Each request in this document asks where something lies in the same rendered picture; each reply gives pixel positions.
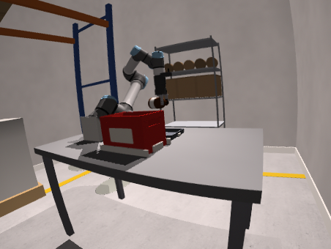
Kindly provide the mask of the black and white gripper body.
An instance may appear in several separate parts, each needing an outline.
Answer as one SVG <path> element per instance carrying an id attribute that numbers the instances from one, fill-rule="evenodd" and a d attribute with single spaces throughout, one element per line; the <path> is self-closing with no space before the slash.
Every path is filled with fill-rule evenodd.
<path id="1" fill-rule="evenodd" d="M 169 72 L 165 73 L 164 67 L 154 68 L 154 82 L 155 82 L 155 95 L 161 95 L 161 94 L 167 94 L 166 89 L 166 77 L 164 76 L 172 76 L 172 74 Z"/>

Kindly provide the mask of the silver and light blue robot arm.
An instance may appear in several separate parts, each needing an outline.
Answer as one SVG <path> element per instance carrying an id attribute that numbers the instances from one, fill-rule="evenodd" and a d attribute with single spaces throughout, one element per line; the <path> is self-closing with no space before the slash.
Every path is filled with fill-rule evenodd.
<path id="1" fill-rule="evenodd" d="M 130 82 L 130 85 L 132 85 L 123 102 L 118 104 L 115 97 L 105 95 L 101 98 L 95 110 L 88 116 L 97 116 L 100 119 L 101 116 L 106 116 L 109 114 L 133 111 L 132 106 L 139 91 L 144 89 L 148 82 L 148 78 L 136 71 L 135 67 L 140 61 L 142 61 L 144 64 L 147 64 L 150 69 L 158 67 L 165 68 L 162 51 L 155 51 L 151 55 L 135 45 L 131 50 L 130 55 L 132 55 L 130 60 L 123 68 L 123 75 Z"/>

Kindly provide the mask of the red plastic crate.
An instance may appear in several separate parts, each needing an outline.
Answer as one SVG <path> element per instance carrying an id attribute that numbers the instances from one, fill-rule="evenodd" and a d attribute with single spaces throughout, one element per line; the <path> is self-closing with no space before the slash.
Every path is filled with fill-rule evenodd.
<path id="1" fill-rule="evenodd" d="M 166 142 L 164 111 L 131 111 L 100 117 L 103 144 L 149 150 Z"/>

